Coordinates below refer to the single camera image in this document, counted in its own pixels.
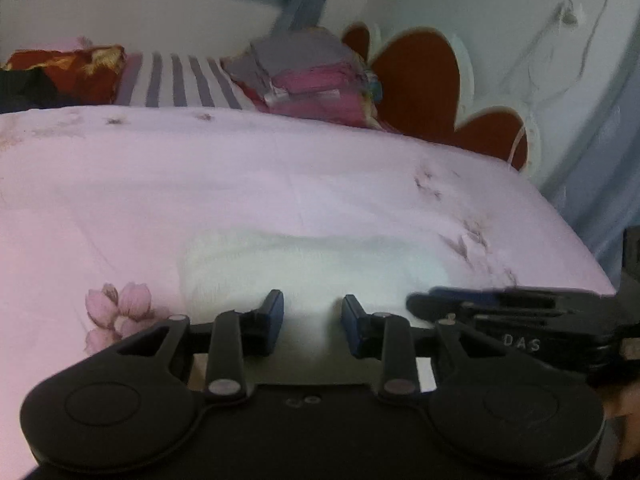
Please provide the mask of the person's right hand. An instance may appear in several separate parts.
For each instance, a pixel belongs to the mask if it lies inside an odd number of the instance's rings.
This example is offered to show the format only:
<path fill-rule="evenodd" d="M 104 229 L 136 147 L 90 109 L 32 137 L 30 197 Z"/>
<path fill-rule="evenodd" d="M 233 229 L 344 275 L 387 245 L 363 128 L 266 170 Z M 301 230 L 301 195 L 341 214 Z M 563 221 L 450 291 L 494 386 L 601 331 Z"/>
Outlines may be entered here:
<path fill-rule="evenodd" d="M 620 390 L 605 393 L 603 407 L 607 419 L 622 425 L 617 459 L 631 460 L 640 448 L 640 385 L 634 382 Z"/>

